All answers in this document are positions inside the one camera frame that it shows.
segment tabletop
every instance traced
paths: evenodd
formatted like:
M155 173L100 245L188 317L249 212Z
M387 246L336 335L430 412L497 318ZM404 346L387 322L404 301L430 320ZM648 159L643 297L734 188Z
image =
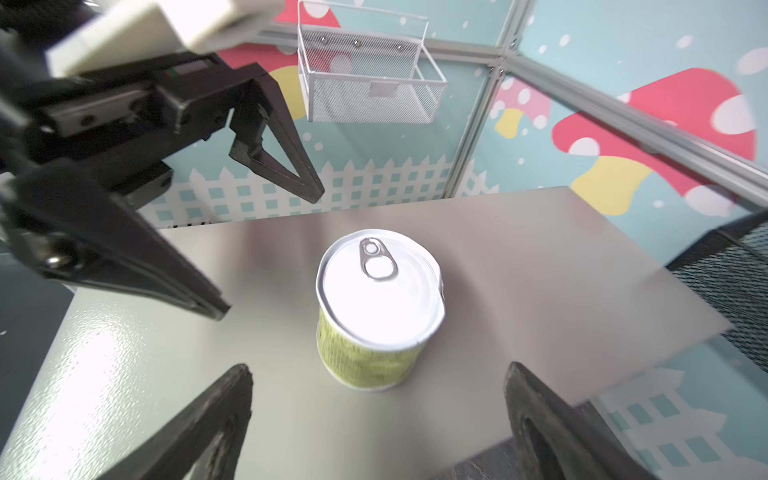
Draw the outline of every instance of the tabletop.
M338 383L316 349L320 258L365 228L419 242L445 284L444 323L377 393ZM0 478L90 480L239 362L254 387L238 478L429 478L509 437L511 361L575 404L728 325L566 187L163 233L231 311L80 288Z

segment wire basket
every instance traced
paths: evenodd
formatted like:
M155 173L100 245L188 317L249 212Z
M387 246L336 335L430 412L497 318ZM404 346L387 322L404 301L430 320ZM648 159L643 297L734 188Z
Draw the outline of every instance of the wire basket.
M333 8L366 31L308 25ZM329 2L299 2L299 80L309 121L428 124L448 87L424 47L426 17Z

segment black mesh basket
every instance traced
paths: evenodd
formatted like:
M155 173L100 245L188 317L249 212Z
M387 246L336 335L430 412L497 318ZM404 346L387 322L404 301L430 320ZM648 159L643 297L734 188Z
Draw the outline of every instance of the black mesh basket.
M768 210L710 231L667 268L730 320L723 336L768 372Z

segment white picket fence painting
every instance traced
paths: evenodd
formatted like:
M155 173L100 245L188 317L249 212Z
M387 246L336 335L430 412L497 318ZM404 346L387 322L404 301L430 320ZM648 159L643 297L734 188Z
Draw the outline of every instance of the white picket fence painting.
M608 413L626 422L624 437L663 480L768 478L768 465L734 455L717 435L725 426L726 415L691 408L677 394L684 375L680 370L653 369L609 389L599 399ZM666 417L652 401L659 396L674 406L667 407L672 413L666 412ZM637 409L647 415L643 422L631 411L637 413ZM612 418L605 421L615 422ZM706 455L697 452L696 446L703 447Z
M318 172L326 192L317 204L253 173L235 178L223 168L218 180L205 180L192 170L189 182L174 182L139 213L152 225L167 228L436 200L442 196L450 169L445 155L435 163L426 157L418 165L408 158L401 167L390 159L376 168L371 160L362 170L350 161L344 170L336 171L328 162Z
M466 170L464 170L464 176L462 177L462 181L458 183L458 190L456 191L456 196L461 197L463 194L468 196L497 194L499 189L499 184L496 184L493 187L488 188L488 186L485 184L487 176L488 176L487 170L484 172L481 172L480 174L475 173L475 159L472 158L467 163L467 168Z

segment can lid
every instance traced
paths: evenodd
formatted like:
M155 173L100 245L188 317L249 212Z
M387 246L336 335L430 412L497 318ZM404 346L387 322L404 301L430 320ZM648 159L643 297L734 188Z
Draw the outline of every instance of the can lid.
M337 240L320 263L317 294L343 333L373 349L423 343L445 316L434 257L389 230L361 230Z

